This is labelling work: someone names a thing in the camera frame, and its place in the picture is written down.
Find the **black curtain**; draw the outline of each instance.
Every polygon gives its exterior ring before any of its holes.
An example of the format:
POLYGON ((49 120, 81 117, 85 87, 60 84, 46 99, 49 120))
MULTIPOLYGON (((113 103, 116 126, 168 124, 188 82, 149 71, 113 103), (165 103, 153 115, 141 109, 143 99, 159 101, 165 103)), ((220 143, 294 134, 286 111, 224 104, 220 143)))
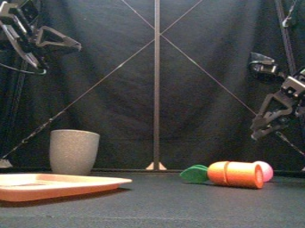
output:
MULTIPOLYGON (((250 138, 251 119, 264 96, 279 88, 250 78, 250 52, 274 58, 284 71, 288 68, 274 2, 161 0, 159 18, 159 161, 164 167, 263 160, 274 169, 301 170, 301 155, 274 135, 258 142, 250 138)), ((76 39, 81 51, 49 56, 48 75, 25 77, 6 148, 72 105, 12 154, 14 166, 49 166, 49 131, 61 128, 100 134, 95 168, 148 166, 153 159, 153 21, 149 0, 42 1, 38 23, 76 39)), ((298 120, 283 134, 302 148, 298 120)))

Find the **metal pole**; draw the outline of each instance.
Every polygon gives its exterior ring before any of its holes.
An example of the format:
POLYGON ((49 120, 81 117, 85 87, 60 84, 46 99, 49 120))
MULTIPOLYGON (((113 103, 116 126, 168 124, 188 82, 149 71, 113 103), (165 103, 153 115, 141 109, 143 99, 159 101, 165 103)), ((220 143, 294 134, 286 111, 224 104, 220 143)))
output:
POLYGON ((155 0, 153 170, 159 170, 159 0, 155 0))

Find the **table surface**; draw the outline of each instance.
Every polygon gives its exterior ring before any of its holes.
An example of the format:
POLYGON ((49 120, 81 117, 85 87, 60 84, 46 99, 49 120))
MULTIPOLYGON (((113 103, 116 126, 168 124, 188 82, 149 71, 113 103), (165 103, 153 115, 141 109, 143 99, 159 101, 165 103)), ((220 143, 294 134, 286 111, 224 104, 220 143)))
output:
POLYGON ((259 190, 184 183, 179 173, 101 172, 132 179, 113 191, 0 201, 0 227, 305 227, 305 179, 276 176, 259 190))

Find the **orange tray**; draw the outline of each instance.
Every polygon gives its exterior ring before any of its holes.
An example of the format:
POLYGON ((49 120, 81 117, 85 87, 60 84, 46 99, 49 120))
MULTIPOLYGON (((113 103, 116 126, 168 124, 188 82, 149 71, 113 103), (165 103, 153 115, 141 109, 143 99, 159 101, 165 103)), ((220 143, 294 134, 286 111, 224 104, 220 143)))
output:
POLYGON ((131 179, 80 175, 0 175, 0 200, 30 201, 116 189, 131 179))

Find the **gray cup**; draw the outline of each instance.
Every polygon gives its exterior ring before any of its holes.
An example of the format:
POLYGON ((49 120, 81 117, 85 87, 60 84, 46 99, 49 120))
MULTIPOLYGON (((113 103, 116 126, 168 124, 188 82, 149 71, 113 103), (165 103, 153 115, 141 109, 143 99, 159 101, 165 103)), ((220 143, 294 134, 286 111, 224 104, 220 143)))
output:
POLYGON ((100 135, 80 130, 53 130, 49 165, 54 174, 88 175, 96 159, 100 135))

